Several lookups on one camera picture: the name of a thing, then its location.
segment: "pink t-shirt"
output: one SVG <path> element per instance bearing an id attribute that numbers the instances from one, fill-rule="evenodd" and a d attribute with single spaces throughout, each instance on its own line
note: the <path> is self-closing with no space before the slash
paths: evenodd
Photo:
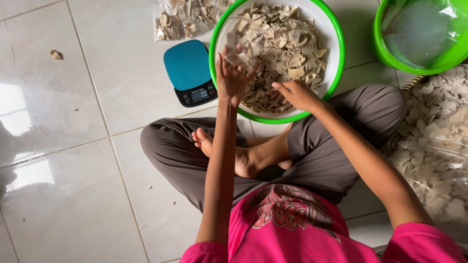
<path id="1" fill-rule="evenodd" d="M 181 263 L 379 263 L 374 250 L 349 238 L 338 208 L 326 199 L 285 184 L 272 184 L 244 197 L 232 210 L 227 248 L 201 242 Z M 397 227 L 385 263 L 466 263 L 456 243 L 435 227 Z"/>

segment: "digital display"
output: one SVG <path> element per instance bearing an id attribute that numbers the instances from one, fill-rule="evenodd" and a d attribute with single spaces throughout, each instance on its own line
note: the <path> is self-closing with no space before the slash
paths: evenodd
<path id="1" fill-rule="evenodd" d="M 192 100 L 196 101 L 196 100 L 199 100 L 201 98 L 205 98 L 207 96 L 208 96 L 208 94 L 207 94 L 206 90 L 197 91 L 195 93 L 192 93 Z"/>

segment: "green bowl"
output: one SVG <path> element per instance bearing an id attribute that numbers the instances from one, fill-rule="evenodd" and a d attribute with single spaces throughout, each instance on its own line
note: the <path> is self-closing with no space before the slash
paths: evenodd
<path id="1" fill-rule="evenodd" d="M 252 3 L 263 1 L 260 0 L 237 0 L 232 4 L 226 12 L 220 17 L 218 24 L 214 28 L 213 36 L 210 42 L 209 50 L 209 64 L 210 72 L 213 82 L 216 86 L 216 53 L 221 52 L 224 44 L 226 43 L 226 33 L 230 32 L 234 24 L 238 21 L 230 19 L 241 13 L 244 9 L 251 7 Z M 324 61 L 327 63 L 327 69 L 322 77 L 323 85 L 317 91 L 317 94 L 327 101 L 335 91 L 341 79 L 344 70 L 344 38 L 338 21 L 331 11 L 331 9 L 322 0 L 299 0 L 294 4 L 286 0 L 265 0 L 266 5 L 289 5 L 299 7 L 301 16 L 304 18 L 314 18 L 315 28 L 319 32 L 319 40 L 323 48 L 328 51 L 323 56 Z M 266 124 L 284 124 L 300 120 L 310 115 L 298 109 L 291 110 L 287 113 L 258 114 L 252 110 L 244 107 L 242 104 L 238 108 L 239 114 L 256 122 Z"/>
<path id="2" fill-rule="evenodd" d="M 429 69 L 413 68 L 397 60 L 385 46 L 381 30 L 383 12 L 387 4 L 393 2 L 394 0 L 381 1 L 372 30 L 373 48 L 376 56 L 383 64 L 412 74 L 433 75 L 453 68 L 468 57 L 468 30 L 465 30 L 457 37 L 458 43 L 437 57 L 436 60 L 429 65 Z M 451 0 L 451 3 L 453 6 L 461 8 L 461 11 L 465 14 L 468 14 L 467 0 Z"/>

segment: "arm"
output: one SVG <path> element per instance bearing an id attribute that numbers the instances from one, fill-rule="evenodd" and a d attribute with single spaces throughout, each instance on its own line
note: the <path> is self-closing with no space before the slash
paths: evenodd
<path id="1" fill-rule="evenodd" d="M 273 89 L 296 108 L 312 113 L 327 128 L 361 178 L 384 204 L 393 229 L 408 222 L 434 225 L 398 170 L 304 82 L 292 80 L 276 83 Z"/>
<path id="2" fill-rule="evenodd" d="M 238 46 L 237 51 L 241 51 L 241 46 Z M 243 68 L 230 66 L 224 60 L 226 55 L 227 48 L 224 48 L 223 55 L 217 54 L 218 113 L 206 172 L 205 208 L 195 243 L 215 241 L 227 247 L 234 192 L 237 107 L 249 79 L 259 65 L 243 76 Z"/>

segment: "green bowl rim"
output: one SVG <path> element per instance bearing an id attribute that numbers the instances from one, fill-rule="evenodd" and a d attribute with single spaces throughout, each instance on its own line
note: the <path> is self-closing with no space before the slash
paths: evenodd
<path id="1" fill-rule="evenodd" d="M 451 64 L 448 64 L 448 66 L 439 67 L 439 68 L 436 68 L 436 69 L 413 68 L 413 67 L 408 66 L 405 63 L 400 62 L 399 60 L 397 60 L 390 53 L 390 51 L 388 50 L 387 46 L 385 45 L 385 43 L 383 41 L 383 36 L 382 36 L 382 28 L 381 28 L 382 15 L 383 15 L 383 11 L 385 9 L 385 6 L 387 5 L 387 3 L 389 1 L 390 0 L 382 0 L 380 2 L 379 8 L 377 9 L 377 14 L 375 15 L 375 20 L 374 20 L 374 25 L 373 25 L 373 38 L 374 38 L 374 43 L 376 44 L 376 47 L 377 47 L 377 52 L 379 52 L 381 54 L 381 56 L 383 56 L 392 67 L 394 67 L 394 68 L 396 68 L 398 70 L 408 72 L 408 73 L 426 76 L 426 75 L 438 74 L 438 73 L 444 72 L 446 70 L 449 70 L 449 69 L 457 66 L 458 64 L 460 64 L 461 62 L 463 62 L 466 59 L 466 56 L 468 56 L 468 50 L 459 59 L 454 60 L 454 62 L 451 63 Z"/>
<path id="2" fill-rule="evenodd" d="M 226 22 L 227 18 L 236 10 L 240 5 L 245 3 L 246 1 L 249 0 L 237 0 L 232 4 L 226 12 L 220 17 L 218 24 L 216 24 L 216 27 L 214 28 L 213 36 L 211 37 L 211 42 L 210 42 L 210 50 L 209 50 L 209 64 L 210 64 L 210 73 L 211 73 L 211 78 L 213 79 L 214 85 L 216 87 L 216 65 L 215 65 L 215 48 L 216 48 L 216 40 L 218 39 L 219 32 L 221 31 L 221 28 L 223 27 L 224 23 Z M 322 97 L 324 101 L 327 101 L 335 91 L 335 89 L 338 86 L 338 83 L 340 82 L 341 76 L 343 75 L 343 70 L 344 70 L 344 59 L 345 59 L 345 48 L 344 48 L 344 37 L 343 33 L 341 31 L 341 27 L 338 23 L 338 20 L 335 17 L 335 14 L 333 11 L 331 11 L 330 7 L 325 4 L 322 0 L 310 0 L 314 4 L 316 4 L 322 11 L 325 12 L 327 17 L 330 19 L 331 23 L 333 24 L 333 27 L 335 28 L 336 35 L 338 36 L 338 44 L 339 44 L 339 49 L 340 49 L 340 59 L 338 62 L 338 69 L 336 72 L 335 79 L 331 83 L 330 88 L 328 89 L 327 93 Z M 262 118 L 258 117 L 255 115 L 252 115 L 246 111 L 244 111 L 241 108 L 237 108 L 237 112 L 241 114 L 242 116 L 256 121 L 260 123 L 265 123 L 265 124 L 285 124 L 285 123 L 291 123 L 295 122 L 297 120 L 300 120 L 302 118 L 305 118 L 310 115 L 309 112 L 302 112 L 297 115 L 287 117 L 287 118 L 281 118 L 281 119 L 267 119 L 267 118 Z"/>

